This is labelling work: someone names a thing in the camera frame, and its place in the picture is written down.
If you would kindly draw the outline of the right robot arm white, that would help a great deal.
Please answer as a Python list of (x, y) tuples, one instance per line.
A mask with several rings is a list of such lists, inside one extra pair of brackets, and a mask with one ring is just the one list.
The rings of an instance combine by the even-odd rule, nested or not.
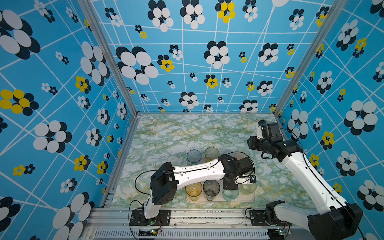
[(268, 224), (289, 222), (309, 231), (317, 240), (343, 240), (361, 229), (363, 210), (348, 203), (310, 164), (299, 145), (284, 140), (277, 123), (260, 122), (258, 133), (248, 141), (249, 149), (270, 154), (282, 163), (299, 181), (313, 201), (314, 209), (302, 209), (284, 201), (266, 205)]

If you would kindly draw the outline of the grey tall glass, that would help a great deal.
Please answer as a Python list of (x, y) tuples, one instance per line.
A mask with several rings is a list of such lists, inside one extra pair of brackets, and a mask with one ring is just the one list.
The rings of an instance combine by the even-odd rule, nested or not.
[(211, 202), (219, 194), (221, 190), (220, 184), (217, 180), (207, 180), (203, 184), (203, 191), (206, 199)]

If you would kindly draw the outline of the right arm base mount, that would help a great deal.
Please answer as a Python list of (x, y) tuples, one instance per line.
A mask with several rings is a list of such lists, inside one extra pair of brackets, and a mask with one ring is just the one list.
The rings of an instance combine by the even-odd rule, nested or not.
[(253, 227), (288, 228), (292, 226), (291, 223), (284, 221), (277, 221), (274, 224), (268, 223), (265, 218), (265, 211), (263, 210), (247, 210), (246, 217), (251, 221)]

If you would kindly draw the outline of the teal dimpled tall cup front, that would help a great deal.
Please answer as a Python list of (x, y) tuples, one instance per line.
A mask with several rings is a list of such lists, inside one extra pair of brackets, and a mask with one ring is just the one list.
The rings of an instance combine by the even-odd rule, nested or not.
[(239, 196), (239, 193), (239, 190), (223, 190), (223, 198), (227, 202), (231, 202)]

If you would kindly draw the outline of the yellow tall glass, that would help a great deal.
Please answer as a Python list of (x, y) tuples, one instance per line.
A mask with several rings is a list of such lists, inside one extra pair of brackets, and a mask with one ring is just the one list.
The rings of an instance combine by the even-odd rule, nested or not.
[(208, 147), (205, 150), (205, 157), (210, 161), (217, 159), (219, 156), (220, 156), (220, 152), (215, 147)]
[(201, 193), (203, 191), (203, 185), (201, 183), (195, 183), (195, 184), (187, 185), (185, 187), (185, 190), (186, 190), (187, 198), (190, 201), (195, 202), (198, 200), (199, 196), (201, 195)]

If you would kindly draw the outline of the short green cup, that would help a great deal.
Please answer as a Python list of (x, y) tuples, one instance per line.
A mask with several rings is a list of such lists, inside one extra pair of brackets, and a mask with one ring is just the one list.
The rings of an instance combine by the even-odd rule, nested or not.
[(250, 195), (253, 194), (257, 189), (257, 183), (251, 183), (251, 184), (241, 184), (239, 185), (240, 192), (243, 195)]

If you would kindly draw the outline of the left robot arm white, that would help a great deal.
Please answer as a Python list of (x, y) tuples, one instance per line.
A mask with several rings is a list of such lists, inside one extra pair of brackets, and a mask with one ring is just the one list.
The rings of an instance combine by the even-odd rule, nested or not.
[(171, 202), (179, 189), (191, 184), (209, 180), (225, 180), (236, 185), (256, 183), (253, 161), (249, 156), (237, 159), (234, 153), (194, 166), (174, 167), (171, 162), (162, 164), (150, 177), (151, 191), (143, 206), (145, 219), (156, 218), (162, 205)]

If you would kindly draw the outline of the yellow tall glass front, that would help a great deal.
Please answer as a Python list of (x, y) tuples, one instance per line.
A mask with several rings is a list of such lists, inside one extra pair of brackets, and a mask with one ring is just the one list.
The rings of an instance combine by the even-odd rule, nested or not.
[(195, 184), (187, 185), (185, 187), (185, 190), (186, 190), (187, 198), (190, 201), (195, 202), (198, 200), (199, 196), (201, 195), (201, 193), (203, 191), (203, 185), (201, 183), (195, 183)]

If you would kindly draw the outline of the blue clear tall glass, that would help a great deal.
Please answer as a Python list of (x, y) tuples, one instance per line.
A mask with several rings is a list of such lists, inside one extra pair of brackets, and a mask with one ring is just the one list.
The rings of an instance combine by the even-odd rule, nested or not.
[(187, 152), (187, 161), (190, 164), (197, 164), (201, 161), (202, 154), (199, 150), (192, 149)]

